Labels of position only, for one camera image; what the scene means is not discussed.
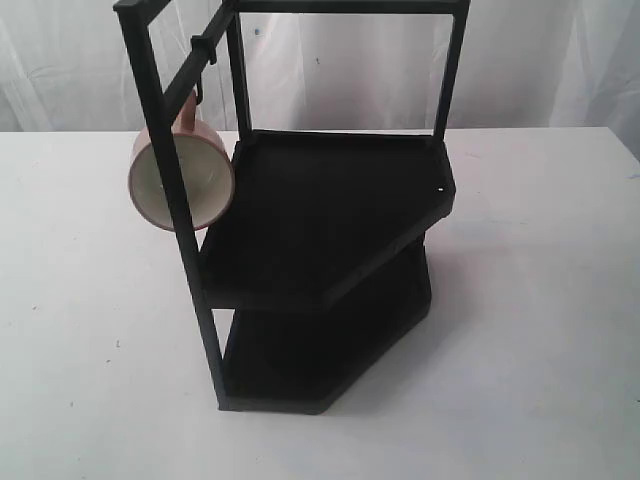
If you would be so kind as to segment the pink ceramic mug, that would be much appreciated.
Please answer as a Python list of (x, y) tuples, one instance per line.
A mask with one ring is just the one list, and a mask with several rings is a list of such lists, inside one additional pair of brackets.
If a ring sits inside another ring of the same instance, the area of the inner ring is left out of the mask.
[[(229, 208), (235, 176), (222, 138), (196, 117), (196, 110), (197, 94), (192, 92), (171, 131), (193, 226), (198, 231), (212, 225)], [(162, 230), (174, 230), (147, 129), (140, 131), (133, 143), (127, 187), (142, 218)]]

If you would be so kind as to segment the black two-tier corner shelf rack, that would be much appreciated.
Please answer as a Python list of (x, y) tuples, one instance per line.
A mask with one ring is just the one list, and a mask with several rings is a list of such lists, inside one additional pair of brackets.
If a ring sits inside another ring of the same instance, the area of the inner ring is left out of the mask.
[[(116, 3), (124, 43), (223, 411), (325, 412), (426, 317), (427, 230), (452, 210), (444, 136), (466, 1), (224, 1), (168, 85), (149, 34), (161, 1)], [(396, 135), (259, 130), (251, 123), (246, 13), (444, 14), (452, 31), (435, 127)], [(202, 78), (196, 117), (224, 143), (229, 208), (196, 231), (171, 131)]]

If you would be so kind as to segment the white backdrop curtain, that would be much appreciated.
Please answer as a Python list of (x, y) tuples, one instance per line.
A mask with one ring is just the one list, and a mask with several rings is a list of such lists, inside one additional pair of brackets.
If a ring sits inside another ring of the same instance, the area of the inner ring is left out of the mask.
[[(245, 14), (253, 123), (274, 129), (421, 129), (435, 120), (451, 20)], [(138, 130), (143, 118), (108, 1), (1, 5), (5, 131)], [(639, 124), (635, 1), (475, 1), (452, 128)]]

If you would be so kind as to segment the black hook on rack rail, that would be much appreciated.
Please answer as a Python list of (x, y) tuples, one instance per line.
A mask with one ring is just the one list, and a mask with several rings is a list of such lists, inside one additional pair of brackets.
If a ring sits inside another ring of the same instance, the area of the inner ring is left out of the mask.
[(200, 105), (203, 101), (203, 82), (202, 78), (199, 78), (195, 84), (195, 93), (196, 93), (196, 104)]

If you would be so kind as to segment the black sliding clip on rail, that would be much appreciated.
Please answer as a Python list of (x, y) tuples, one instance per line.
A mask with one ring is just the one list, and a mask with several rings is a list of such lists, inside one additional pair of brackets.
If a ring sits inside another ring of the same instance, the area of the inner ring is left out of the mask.
[(215, 65), (217, 62), (216, 45), (213, 43), (212, 38), (206, 35), (193, 35), (190, 39), (191, 48), (194, 52), (197, 52), (206, 57), (207, 62), (210, 65)]

